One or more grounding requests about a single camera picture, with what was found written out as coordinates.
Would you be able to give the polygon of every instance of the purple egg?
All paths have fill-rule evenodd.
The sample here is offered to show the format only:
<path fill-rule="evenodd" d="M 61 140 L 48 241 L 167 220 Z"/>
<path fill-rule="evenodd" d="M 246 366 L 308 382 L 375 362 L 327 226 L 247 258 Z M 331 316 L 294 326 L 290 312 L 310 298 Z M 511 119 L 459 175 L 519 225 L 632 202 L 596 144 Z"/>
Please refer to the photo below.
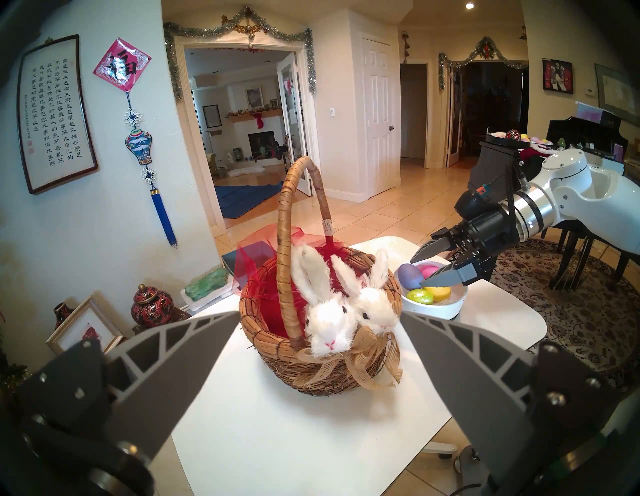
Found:
<path fill-rule="evenodd" d="M 402 264 L 398 267 L 398 282 L 409 291 L 412 289 L 420 289 L 420 283 L 424 279 L 422 272 L 415 265 Z"/>

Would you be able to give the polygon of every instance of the mantel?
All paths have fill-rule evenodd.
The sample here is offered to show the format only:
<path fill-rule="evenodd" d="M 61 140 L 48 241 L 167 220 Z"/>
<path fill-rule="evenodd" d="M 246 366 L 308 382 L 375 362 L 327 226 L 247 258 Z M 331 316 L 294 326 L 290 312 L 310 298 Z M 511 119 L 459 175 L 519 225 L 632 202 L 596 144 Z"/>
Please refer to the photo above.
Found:
<path fill-rule="evenodd" d="M 276 117 L 278 115 L 282 115 L 282 109 L 267 110 L 265 112 L 260 112 L 260 114 L 262 114 L 263 119 L 267 117 Z M 233 123 L 236 123 L 236 122 L 242 122 L 245 120 L 253 120 L 255 119 L 255 117 L 253 116 L 253 114 L 244 114 L 244 115 L 234 115 L 233 117 L 227 117 L 227 119 L 229 119 Z"/>

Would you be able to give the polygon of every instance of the toy bunny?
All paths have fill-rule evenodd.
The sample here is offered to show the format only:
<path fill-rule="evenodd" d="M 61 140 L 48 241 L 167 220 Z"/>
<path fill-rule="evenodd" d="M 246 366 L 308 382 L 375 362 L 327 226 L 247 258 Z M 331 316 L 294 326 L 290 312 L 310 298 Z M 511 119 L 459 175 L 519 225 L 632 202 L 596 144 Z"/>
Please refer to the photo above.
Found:
<path fill-rule="evenodd" d="M 355 312 L 342 293 L 331 288 L 330 270 L 315 248 L 293 248 L 291 278 L 307 301 L 307 326 L 315 357 L 349 351 L 358 327 Z"/>
<path fill-rule="evenodd" d="M 338 256 L 332 255 L 331 262 L 342 288 L 349 295 L 358 324 L 368 326 L 378 336 L 391 332 L 398 323 L 398 316 L 382 289 L 389 278 L 387 252 L 378 250 L 371 272 L 360 279 Z"/>

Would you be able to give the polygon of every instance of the white bowl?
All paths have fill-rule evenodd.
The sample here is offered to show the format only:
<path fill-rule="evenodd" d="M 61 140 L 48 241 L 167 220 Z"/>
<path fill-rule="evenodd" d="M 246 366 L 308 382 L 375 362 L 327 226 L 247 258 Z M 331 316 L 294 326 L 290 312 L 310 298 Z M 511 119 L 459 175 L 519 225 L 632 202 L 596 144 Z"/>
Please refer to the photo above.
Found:
<path fill-rule="evenodd" d="M 444 267 L 446 264 L 436 262 L 435 260 L 422 260 L 421 262 L 417 262 L 412 265 L 415 265 L 419 268 L 425 265 Z M 398 283 L 400 283 L 397 270 L 394 275 L 396 276 Z M 407 312 L 413 312 L 414 314 L 429 315 L 431 317 L 437 317 L 439 319 L 445 320 L 451 320 L 460 313 L 460 309 L 462 308 L 462 304 L 465 302 L 468 293 L 467 286 L 456 284 L 455 286 L 451 286 L 451 296 L 446 300 L 441 301 L 440 303 L 434 303 L 433 305 L 423 305 L 421 303 L 416 303 L 415 301 L 409 300 L 406 297 L 406 294 L 409 291 L 402 287 L 401 284 L 400 290 L 402 291 L 403 310 Z"/>

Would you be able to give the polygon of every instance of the white table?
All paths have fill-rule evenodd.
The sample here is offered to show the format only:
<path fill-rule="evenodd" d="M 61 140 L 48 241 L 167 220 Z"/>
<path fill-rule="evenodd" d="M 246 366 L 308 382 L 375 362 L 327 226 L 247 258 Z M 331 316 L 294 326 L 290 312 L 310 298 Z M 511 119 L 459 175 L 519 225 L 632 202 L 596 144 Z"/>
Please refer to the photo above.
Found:
<path fill-rule="evenodd" d="M 386 248 L 395 271 L 418 246 L 383 237 L 354 248 Z M 238 302 L 233 295 L 197 316 Z M 484 280 L 469 286 L 460 320 L 521 348 L 547 332 L 534 310 Z M 451 418 L 403 327 L 394 332 L 404 370 L 396 388 L 313 397 L 276 378 L 238 326 L 173 431 L 195 496 L 382 494 Z"/>

